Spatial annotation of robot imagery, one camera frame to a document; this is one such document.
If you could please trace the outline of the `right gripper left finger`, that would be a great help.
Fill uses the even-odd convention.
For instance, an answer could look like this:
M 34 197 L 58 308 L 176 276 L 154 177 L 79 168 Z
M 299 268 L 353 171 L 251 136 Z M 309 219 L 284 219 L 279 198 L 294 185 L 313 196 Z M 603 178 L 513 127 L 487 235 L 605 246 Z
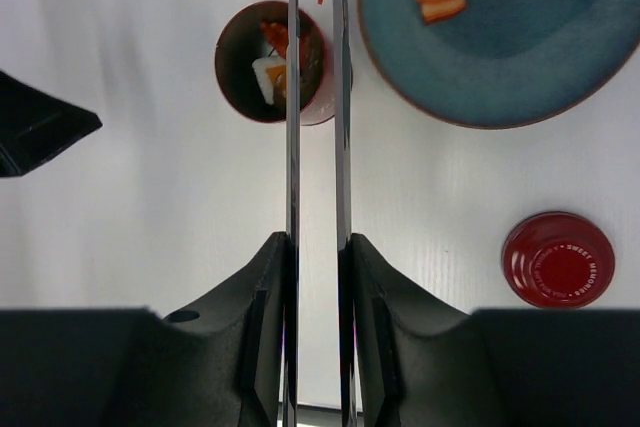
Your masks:
M 287 237 L 190 304 L 1 314 L 5 426 L 273 426 Z

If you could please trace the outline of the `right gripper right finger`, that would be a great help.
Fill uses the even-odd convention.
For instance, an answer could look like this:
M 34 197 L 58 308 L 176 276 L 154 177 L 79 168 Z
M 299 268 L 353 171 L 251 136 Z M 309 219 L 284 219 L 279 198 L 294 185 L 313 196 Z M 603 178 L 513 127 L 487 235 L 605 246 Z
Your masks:
M 368 426 L 635 426 L 635 310 L 463 313 L 352 238 Z

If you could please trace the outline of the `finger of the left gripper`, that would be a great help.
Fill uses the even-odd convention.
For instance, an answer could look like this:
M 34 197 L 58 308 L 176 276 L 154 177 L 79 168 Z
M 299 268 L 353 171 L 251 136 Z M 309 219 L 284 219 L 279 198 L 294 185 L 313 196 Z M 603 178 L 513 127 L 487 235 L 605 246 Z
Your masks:
M 1 74 L 3 178 L 26 175 L 101 127 L 97 114 Z

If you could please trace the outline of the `red can lid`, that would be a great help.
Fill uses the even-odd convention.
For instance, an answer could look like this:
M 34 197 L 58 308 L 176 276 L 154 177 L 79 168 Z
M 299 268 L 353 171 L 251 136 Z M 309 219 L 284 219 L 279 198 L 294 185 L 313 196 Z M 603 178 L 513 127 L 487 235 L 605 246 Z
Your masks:
M 501 253 L 512 291 L 538 308 L 576 309 L 597 300 L 615 273 L 613 247 L 605 233 L 574 213 L 543 212 L 517 224 Z

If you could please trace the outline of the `red metal can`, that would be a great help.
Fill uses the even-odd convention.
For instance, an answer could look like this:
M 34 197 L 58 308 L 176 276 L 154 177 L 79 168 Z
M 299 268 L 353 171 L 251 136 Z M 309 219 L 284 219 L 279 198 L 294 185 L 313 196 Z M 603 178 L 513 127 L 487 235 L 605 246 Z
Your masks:
M 223 28 L 214 52 L 214 72 L 220 91 L 240 115 L 263 124 L 285 121 L 286 98 L 268 105 L 256 81 L 252 62 L 279 56 L 265 40 L 260 23 L 279 22 L 287 27 L 287 3 L 267 0 L 250 4 L 236 13 Z M 335 115 L 333 90 L 333 52 L 328 32 L 307 12 L 300 12 L 300 33 L 315 31 L 324 40 L 324 73 L 318 90 L 308 104 L 301 101 L 303 126 L 323 124 Z

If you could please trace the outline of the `sushi roll piece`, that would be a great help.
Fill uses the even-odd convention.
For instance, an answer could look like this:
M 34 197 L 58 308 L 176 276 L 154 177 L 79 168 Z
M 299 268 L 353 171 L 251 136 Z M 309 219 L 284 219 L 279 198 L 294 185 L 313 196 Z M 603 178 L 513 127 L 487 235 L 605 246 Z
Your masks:
M 252 69 L 260 91 L 268 105 L 275 105 L 277 99 L 286 98 L 286 62 L 279 56 L 268 56 L 254 60 Z

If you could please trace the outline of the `metal tongs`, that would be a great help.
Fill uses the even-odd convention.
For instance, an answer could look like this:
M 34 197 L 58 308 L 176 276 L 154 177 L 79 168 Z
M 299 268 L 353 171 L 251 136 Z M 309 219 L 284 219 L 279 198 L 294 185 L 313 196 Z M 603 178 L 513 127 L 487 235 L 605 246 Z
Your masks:
M 301 77 L 287 76 L 282 423 L 301 426 L 300 411 L 317 406 L 339 410 L 336 425 L 356 426 L 348 0 L 288 0 L 285 20 L 294 39 L 302 35 L 303 13 L 314 17 L 325 37 L 329 74 L 323 96 L 337 102 L 338 114 L 304 125 L 294 104 Z

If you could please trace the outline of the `dark green eggplant piece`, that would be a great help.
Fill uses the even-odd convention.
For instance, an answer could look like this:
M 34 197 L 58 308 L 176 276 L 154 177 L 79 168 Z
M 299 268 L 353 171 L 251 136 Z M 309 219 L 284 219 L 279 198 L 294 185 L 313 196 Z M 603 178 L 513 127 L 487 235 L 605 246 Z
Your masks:
M 315 31 L 300 39 L 301 101 L 308 104 L 318 90 L 324 73 L 324 40 Z

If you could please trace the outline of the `red sausage piece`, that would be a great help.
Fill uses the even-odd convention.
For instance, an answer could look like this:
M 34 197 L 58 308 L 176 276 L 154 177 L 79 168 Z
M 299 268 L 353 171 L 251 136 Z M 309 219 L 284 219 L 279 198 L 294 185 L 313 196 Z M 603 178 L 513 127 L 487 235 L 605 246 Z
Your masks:
M 260 29 L 268 44 L 281 58 L 285 59 L 289 45 L 289 34 L 286 25 L 279 22 L 262 21 Z

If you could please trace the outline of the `blue ceramic plate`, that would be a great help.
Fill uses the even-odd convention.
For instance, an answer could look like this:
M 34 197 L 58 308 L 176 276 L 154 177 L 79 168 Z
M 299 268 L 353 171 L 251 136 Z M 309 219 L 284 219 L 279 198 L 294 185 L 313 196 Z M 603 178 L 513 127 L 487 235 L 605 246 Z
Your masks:
M 358 18 L 397 94 L 472 128 L 519 127 L 572 108 L 639 44 L 639 0 L 467 0 L 433 24 L 415 0 L 358 0 Z

